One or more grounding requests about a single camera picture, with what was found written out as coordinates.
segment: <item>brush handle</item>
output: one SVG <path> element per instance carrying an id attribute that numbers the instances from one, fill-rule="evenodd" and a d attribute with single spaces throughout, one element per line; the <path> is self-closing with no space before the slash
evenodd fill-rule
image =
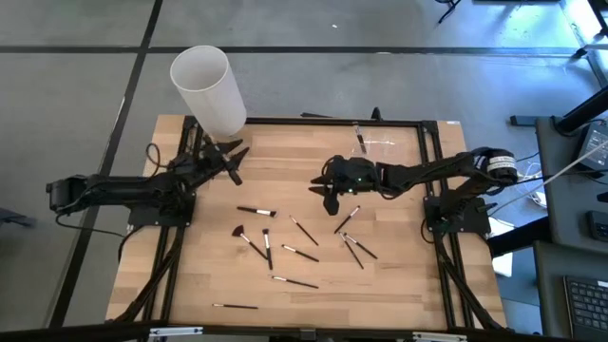
<path id="1" fill-rule="evenodd" d="M 268 268 L 272 271 L 273 270 L 273 257 L 270 254 L 270 247 L 266 248 L 266 256 L 268 259 Z"/>
<path id="2" fill-rule="evenodd" d="M 253 306 L 248 306 L 248 305 L 234 305 L 234 304 L 214 304 L 213 306 L 220 307 L 220 308 L 233 308 L 233 309 L 252 309 L 252 310 L 259 309 L 259 307 L 253 307 Z"/>
<path id="3" fill-rule="evenodd" d="M 319 262 L 319 259 L 317 259 L 316 257 L 313 257 L 313 256 L 309 256 L 306 253 L 302 253 L 300 251 L 295 251 L 295 253 L 298 254 L 298 255 L 301 255 L 303 257 L 309 258 L 312 261 Z"/>
<path id="4" fill-rule="evenodd" d="M 346 243 L 346 246 L 349 247 L 349 251 L 351 251 L 352 256 L 354 257 L 355 260 L 357 260 L 357 263 L 359 264 L 359 266 L 361 266 L 361 270 L 363 270 L 363 264 L 361 263 L 361 261 L 359 261 L 359 258 L 354 253 L 354 250 L 351 248 L 350 244 L 347 241 L 344 241 L 344 243 Z"/>
<path id="5" fill-rule="evenodd" d="M 319 244 L 318 244 L 318 243 L 317 243 L 317 242 L 314 240 L 314 238 L 313 238 L 313 237 L 311 237 L 311 235 L 310 235 L 310 234 L 308 234 L 308 232 L 306 231 L 306 229 L 304 229 L 304 227 L 302 227 L 302 225 L 301 225 L 301 224 L 299 224 L 298 222 L 296 222 L 296 223 L 295 223 L 295 225 L 297 225 L 297 227 L 298 227 L 298 228 L 299 228 L 299 229 L 300 229 L 302 232 L 304 232 L 304 234 L 306 234 L 306 236 L 307 236 L 307 237 L 308 237 L 310 240 L 312 240 L 312 241 L 314 242 L 314 244 L 315 244 L 315 245 L 317 245 L 317 246 L 319 245 Z"/>
<path id="6" fill-rule="evenodd" d="M 318 289 L 319 288 L 318 286 L 307 284 L 307 283 L 303 283 L 303 282 L 299 282 L 299 281 L 295 281 L 295 280 L 285 279 L 285 281 L 291 282 L 292 284 L 296 284 L 296 285 L 307 286 L 307 287 L 310 287 L 310 288 L 313 288 L 313 289 Z"/>
<path id="7" fill-rule="evenodd" d="M 364 250 L 364 251 L 365 251 L 367 254 L 369 254 L 369 255 L 370 255 L 370 257 L 373 257 L 374 259 L 377 259 L 377 258 L 378 258 L 378 256 L 376 256 L 374 253 L 372 253 L 372 252 L 371 252 L 369 249 L 365 248 L 365 246 L 364 246 L 364 245 L 362 245 L 361 243 L 356 242 L 355 244 L 356 244 L 357 246 L 361 247 L 361 249 L 362 249 L 362 250 Z"/>
<path id="8" fill-rule="evenodd" d="M 254 209 L 254 208 L 247 208 L 247 207 L 238 206 L 237 209 L 238 210 L 242 210 L 242 211 L 246 211 L 246 212 L 249 212 L 249 213 L 257 214 L 257 209 Z"/>
<path id="9" fill-rule="evenodd" d="M 256 252 L 258 254 L 260 254 L 264 259 L 266 259 L 266 256 L 262 253 L 262 251 L 259 250 L 259 248 L 257 248 L 257 246 L 255 246 L 255 244 L 252 241 L 249 241 L 249 244 L 254 247 L 254 249 L 256 250 Z"/>
<path id="10" fill-rule="evenodd" d="M 340 229 L 342 229 L 342 227 L 344 227 L 344 225 L 346 224 L 346 222 L 348 222 L 350 219 L 352 218 L 352 216 L 348 216 L 346 217 L 346 219 L 344 221 L 342 221 L 342 223 L 340 223 L 340 225 L 335 228 L 335 230 L 333 231 L 333 233 L 337 233 Z"/>

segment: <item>makeup brush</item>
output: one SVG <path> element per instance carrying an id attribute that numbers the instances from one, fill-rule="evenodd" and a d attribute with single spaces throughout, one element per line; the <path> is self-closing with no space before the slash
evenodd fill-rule
<path id="1" fill-rule="evenodd" d="M 301 285 L 301 286 L 312 287 L 313 289 L 318 289 L 318 288 L 319 288 L 319 287 L 318 287 L 318 286 L 316 286 L 316 285 L 311 285 L 311 284 L 307 284 L 307 283 L 303 283 L 303 282 L 300 282 L 300 281 L 291 280 L 291 279 L 284 278 L 284 277 L 280 277 L 280 276 L 274 276 L 274 275 L 271 275 L 270 277 L 271 277 L 272 279 L 275 279 L 275 280 L 280 280 L 280 281 L 287 281 L 287 282 L 291 282 L 292 284 L 295 284 L 295 285 Z"/>
<path id="2" fill-rule="evenodd" d="M 249 305 L 235 305 L 235 304 L 211 304 L 213 307 L 217 308 L 233 308 L 233 309 L 252 309 L 257 310 L 259 307 L 249 306 Z"/>
<path id="3" fill-rule="evenodd" d="M 349 220 L 351 220 L 352 217 L 354 216 L 354 214 L 356 214 L 359 211 L 359 209 L 361 209 L 361 206 L 357 205 L 357 207 L 354 208 L 354 210 L 352 210 L 352 212 L 342 221 L 342 223 L 340 223 L 340 225 L 337 228 L 335 228 L 335 230 L 333 231 L 333 233 L 334 234 L 337 233 L 342 227 L 344 227 L 344 225 L 346 224 L 346 222 L 348 222 Z"/>
<path id="4" fill-rule="evenodd" d="M 354 134 L 357 136 L 357 140 L 359 141 L 359 146 L 361 147 L 361 152 L 363 154 L 368 154 L 368 150 L 365 148 L 365 142 L 363 141 L 363 136 L 361 135 L 361 130 L 359 129 L 359 123 L 354 122 Z"/>
<path id="5" fill-rule="evenodd" d="M 266 258 L 266 256 L 262 253 L 262 251 L 260 251 L 259 248 L 257 248 L 257 246 L 255 246 L 255 244 L 245 236 L 245 228 L 242 226 L 242 224 L 239 225 L 239 227 L 235 228 L 234 231 L 232 231 L 232 236 L 244 238 L 245 241 L 247 241 L 247 243 L 249 243 L 252 247 L 254 247 L 254 249 L 256 250 L 256 252 L 258 254 L 260 254 L 264 259 Z"/>
<path id="6" fill-rule="evenodd" d="M 312 241 L 314 242 L 314 244 L 315 244 L 315 245 L 317 245 L 317 246 L 319 245 L 318 243 L 316 243 L 316 241 L 314 240 L 314 238 L 313 238 L 313 237 L 311 237 L 311 235 L 310 235 L 310 234 L 308 234 L 308 232 L 306 231 L 306 229 L 304 229 L 304 227 L 302 227 L 302 225 L 301 225 L 301 224 L 300 224 L 298 221 L 296 221 L 296 220 L 295 220 L 295 218 L 294 218 L 294 217 L 292 217 L 291 215 L 289 215 L 289 218 L 290 218 L 290 219 L 292 219 L 292 221 L 295 223 L 295 225 L 296 225 L 296 226 L 297 226 L 297 227 L 298 227 L 298 228 L 299 228 L 299 229 L 300 229 L 302 232 L 304 232 L 304 234 L 306 234 L 306 236 L 307 236 L 307 237 L 308 237 L 310 240 L 312 240 Z"/>
<path id="7" fill-rule="evenodd" d="M 273 270 L 273 257 L 270 254 L 270 240 L 268 239 L 268 229 L 262 229 L 264 233 L 264 242 L 266 243 L 266 259 L 268 260 L 268 268 Z"/>
<path id="8" fill-rule="evenodd" d="M 288 246 L 288 245 L 281 245 L 281 247 L 285 248 L 285 249 L 286 249 L 286 250 L 288 250 L 288 251 L 292 251 L 292 252 L 296 253 L 297 255 L 301 255 L 301 256 L 303 256 L 303 257 L 306 257 L 306 258 L 308 258 L 308 259 L 310 259 L 310 260 L 312 260 L 312 261 L 314 261 L 314 262 L 319 262 L 319 259 L 317 259 L 316 257 L 314 257 L 314 256 L 309 256 L 309 255 L 307 255 L 307 254 L 306 254 L 306 253 L 304 253 L 304 252 L 297 251 L 295 248 L 292 248 L 292 247 L 290 247 L 290 246 Z"/>
<path id="9" fill-rule="evenodd" d="M 264 210 L 264 209 L 256 209 L 256 208 L 249 208 L 249 207 L 244 207 L 244 206 L 238 206 L 237 209 L 241 210 L 241 211 L 246 211 L 248 213 L 254 213 L 254 214 L 260 214 L 260 215 L 269 216 L 271 218 L 276 218 L 276 214 L 278 214 L 277 211 Z"/>
<path id="10" fill-rule="evenodd" d="M 359 266 L 361 266 L 361 270 L 363 270 L 363 264 L 361 263 L 361 261 L 359 261 L 359 258 L 354 253 L 354 250 L 351 248 L 349 242 L 346 241 L 346 239 L 344 238 L 344 235 L 342 233 L 340 233 L 340 237 L 344 240 L 344 243 L 346 244 L 346 246 L 349 247 L 349 251 L 351 251 L 352 256 L 354 257 L 355 260 L 357 260 L 357 263 L 359 264 Z"/>
<path id="11" fill-rule="evenodd" d="M 359 241 L 355 240 L 354 238 L 352 238 L 351 236 L 349 236 L 349 235 L 348 235 L 348 234 L 346 234 L 346 233 L 343 233 L 343 234 L 344 234 L 344 236 L 345 236 L 347 239 L 349 239 L 350 241 L 352 241 L 352 243 L 354 243 L 355 245 L 359 246 L 359 247 L 360 247 L 362 250 L 364 250 L 364 251 L 365 251 L 365 253 L 369 254 L 369 255 L 370 255 L 370 257 L 373 257 L 373 258 L 375 258 L 375 259 L 377 259 L 377 258 L 378 258 L 378 256 L 376 256 L 374 253 L 372 253 L 372 252 L 371 252 L 369 249 L 365 248 L 365 246 L 364 246 L 364 245 L 362 245 L 362 244 L 361 244 Z"/>

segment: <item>table leg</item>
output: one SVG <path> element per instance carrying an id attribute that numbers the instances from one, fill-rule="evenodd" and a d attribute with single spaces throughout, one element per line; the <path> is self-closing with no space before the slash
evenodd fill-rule
<path id="1" fill-rule="evenodd" d="M 551 242 L 549 217 L 539 218 L 508 233 L 487 240 L 492 258 L 529 247 L 534 241 Z"/>

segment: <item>keyboard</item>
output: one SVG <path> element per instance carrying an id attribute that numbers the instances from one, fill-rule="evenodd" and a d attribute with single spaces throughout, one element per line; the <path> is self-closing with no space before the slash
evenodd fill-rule
<path id="1" fill-rule="evenodd" d="M 608 341 L 608 281 L 572 276 L 563 280 L 572 337 Z"/>

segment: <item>white cable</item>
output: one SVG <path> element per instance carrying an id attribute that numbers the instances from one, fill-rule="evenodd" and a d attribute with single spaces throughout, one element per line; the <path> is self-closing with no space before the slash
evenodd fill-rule
<path id="1" fill-rule="evenodd" d="M 606 144 L 608 144 L 608 140 L 607 140 L 607 141 L 605 141 L 605 142 L 602 142 L 602 143 L 601 143 L 601 144 L 600 144 L 598 147 L 596 147 L 596 148 L 592 149 L 591 151 L 589 151 L 589 152 L 585 153 L 584 155 L 582 155 L 582 156 L 581 156 L 580 158 L 578 158 L 577 160 L 572 161 L 571 163 L 569 163 L 569 164 L 568 164 L 568 166 L 566 166 L 566 167 L 562 168 L 562 170 L 560 170 L 560 172 L 558 172 L 557 174 L 553 175 L 553 176 L 552 176 L 550 179 L 545 180 L 545 181 L 544 181 L 542 184 L 538 185 L 538 186 L 537 186 L 537 187 L 535 187 L 534 189 L 532 189 L 532 190 L 528 191 L 527 193 L 525 193 L 525 194 L 523 194 L 523 195 L 521 195 L 521 196 L 519 196 L 519 197 L 516 197 L 516 198 L 514 198 L 514 199 L 512 199 L 512 200 L 508 201 L 507 203 L 505 203 L 505 204 L 503 204 L 503 205 L 501 205 L 501 206 L 499 206 L 498 208 L 496 208 L 496 210 L 494 210 L 494 211 L 493 211 L 491 214 L 489 214 L 489 216 L 490 216 L 490 217 L 491 217 L 491 216 L 493 216 L 493 215 L 494 215 L 494 214 L 496 214 L 496 213 L 497 213 L 499 210 L 501 210 L 501 209 L 505 208 L 505 206 L 507 206 L 507 205 L 509 205 L 509 204 L 513 203 L 513 202 L 514 202 L 514 201 L 516 201 L 516 200 L 523 199 L 524 197 L 526 197 L 526 196 L 528 196 L 528 195 L 532 194 L 533 192 L 535 192 L 537 189 L 539 189 L 539 188 L 541 188 L 541 187 L 545 186 L 546 184 L 550 183 L 551 181 L 553 181 L 553 180 L 554 180 L 554 179 L 556 179 L 557 177 L 561 176 L 561 174 L 563 174 L 564 172 L 566 172 L 566 171 L 568 171 L 569 169 L 571 169 L 571 168 L 572 168 L 572 166 L 574 166 L 574 165 L 578 164 L 580 161 L 582 161 L 582 160 L 584 160 L 585 158 L 587 158 L 587 157 L 591 156 L 591 155 L 592 155 L 594 152 L 596 152 L 597 150 L 601 149 L 601 148 L 602 148 L 603 146 L 605 146 Z"/>

